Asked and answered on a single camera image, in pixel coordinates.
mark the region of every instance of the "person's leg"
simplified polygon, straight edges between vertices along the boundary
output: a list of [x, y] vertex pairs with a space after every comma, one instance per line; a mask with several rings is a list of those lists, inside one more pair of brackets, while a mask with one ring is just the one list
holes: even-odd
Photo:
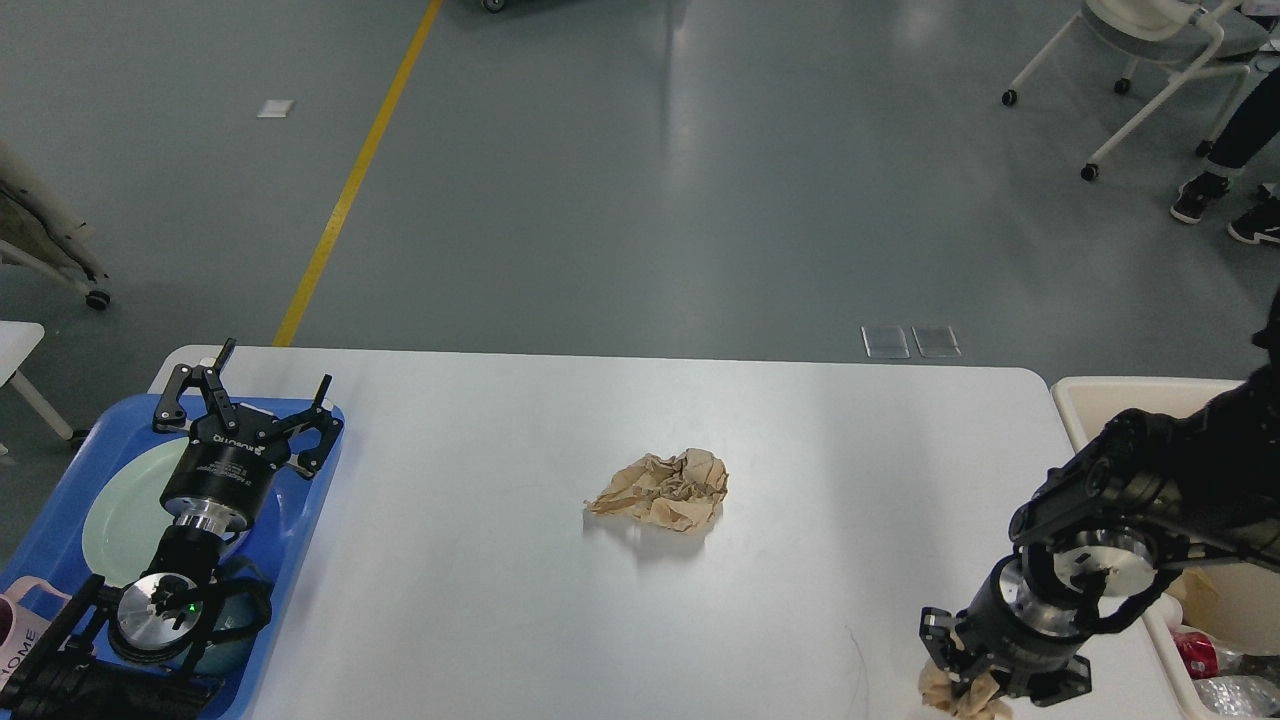
[[1226, 234], [1249, 245], [1280, 246], [1280, 199], [1268, 197], [1226, 225]]
[[1222, 177], [1231, 177], [1228, 174], [1231, 172], [1238, 174], [1277, 132], [1280, 73], [1270, 73], [1231, 114], [1222, 135], [1213, 142], [1206, 169], [1212, 172], [1217, 168], [1222, 170]]
[[1178, 188], [1178, 200], [1169, 209], [1175, 219], [1196, 224], [1204, 210], [1226, 195], [1231, 181], [1244, 165], [1280, 132], [1280, 73], [1262, 78], [1253, 92], [1231, 114], [1226, 128], [1206, 158], [1204, 172]]

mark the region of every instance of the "caster wheel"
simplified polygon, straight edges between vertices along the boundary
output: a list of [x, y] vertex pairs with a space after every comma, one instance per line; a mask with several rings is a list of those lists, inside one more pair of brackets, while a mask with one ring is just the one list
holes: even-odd
[[91, 290], [88, 295], [84, 296], [84, 305], [95, 310], [106, 310], [106, 306], [111, 304], [111, 293], [105, 290]]

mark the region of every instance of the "blue tray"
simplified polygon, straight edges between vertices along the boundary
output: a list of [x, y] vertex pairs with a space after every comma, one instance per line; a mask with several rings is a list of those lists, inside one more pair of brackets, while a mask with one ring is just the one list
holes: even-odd
[[[179, 434], [159, 434], [151, 430], [151, 414], [155, 411], [156, 395], [138, 395], [123, 400], [102, 414], [93, 430], [86, 438], [83, 447], [72, 460], [67, 474], [54, 488], [31, 532], [23, 538], [13, 560], [0, 574], [0, 588], [23, 575], [37, 575], [49, 579], [63, 592], [76, 592], [88, 579], [90, 569], [81, 550], [81, 534], [84, 519], [93, 500], [108, 480], [129, 460], [147, 450], [169, 442]], [[284, 418], [311, 406], [306, 400], [279, 398], [236, 398], [255, 407]], [[197, 396], [183, 396], [182, 406], [192, 418], [205, 415], [205, 405]], [[342, 413], [333, 410], [335, 418]], [[315, 430], [302, 436], [300, 447], [314, 445]], [[221, 691], [200, 714], [202, 719], [232, 720], [248, 711], [253, 693], [266, 669], [266, 661], [275, 642], [275, 632], [288, 609], [289, 594], [307, 552], [311, 532], [320, 518], [333, 469], [338, 464], [342, 450], [342, 437], [316, 477], [307, 482], [289, 469], [275, 474], [271, 495], [268, 496], [253, 530], [244, 544], [237, 551], [257, 565], [268, 579], [275, 583], [271, 591], [271, 623], [253, 641], [248, 662], [239, 670], [224, 678]], [[38, 615], [51, 619], [59, 603], [44, 593], [31, 593], [23, 606]], [[93, 643], [97, 657], [110, 662], [128, 665], [116, 657], [106, 642], [105, 632]], [[9, 720], [9, 711], [0, 710], [0, 720]]]

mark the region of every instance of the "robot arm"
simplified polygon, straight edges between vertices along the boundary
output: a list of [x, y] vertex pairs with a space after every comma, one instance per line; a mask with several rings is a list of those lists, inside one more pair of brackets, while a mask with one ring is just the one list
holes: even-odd
[[987, 671], [1038, 706], [1084, 694], [1080, 646], [1133, 624], [1183, 569], [1280, 571], [1280, 293], [1253, 340], [1270, 365], [1183, 420], [1115, 416], [1014, 512], [1014, 552], [969, 607], [923, 609], [920, 638], [956, 696]]
[[[195, 720], [225, 682], [216, 664], [201, 667], [205, 653], [248, 641], [271, 621], [271, 582], [237, 575], [227, 536], [253, 527], [280, 469], [314, 478], [343, 423], [324, 404], [329, 375], [311, 406], [287, 418], [233, 402], [220, 375], [234, 346], [228, 340], [211, 365], [173, 369], [151, 424], [188, 438], [159, 497], [173, 524], [137, 580], [115, 588], [90, 575], [54, 618], [0, 688], [0, 708], [12, 710], [13, 720]], [[180, 404], [191, 388], [205, 404], [200, 418]], [[296, 452], [291, 441], [307, 430], [316, 430], [317, 441]], [[237, 597], [246, 612], [224, 618]], [[124, 662], [97, 655], [101, 633]]]

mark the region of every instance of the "gray floor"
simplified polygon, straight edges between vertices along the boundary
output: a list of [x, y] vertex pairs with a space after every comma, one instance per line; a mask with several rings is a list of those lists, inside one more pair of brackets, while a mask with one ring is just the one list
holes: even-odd
[[[0, 135], [113, 270], [97, 314], [0, 268], [74, 424], [177, 346], [270, 343], [426, 4], [3, 5]], [[296, 345], [858, 363], [860, 325], [943, 324], [946, 363], [1047, 382], [1263, 361], [1280, 251], [1222, 232], [1245, 193], [1166, 213], [1220, 83], [1093, 184], [1160, 73], [1112, 95], [1123, 60], [1082, 29], [1000, 105], [1073, 0], [509, 5], [444, 0]], [[256, 119], [269, 97], [293, 115]], [[69, 454], [12, 389], [0, 438], [3, 561]]]

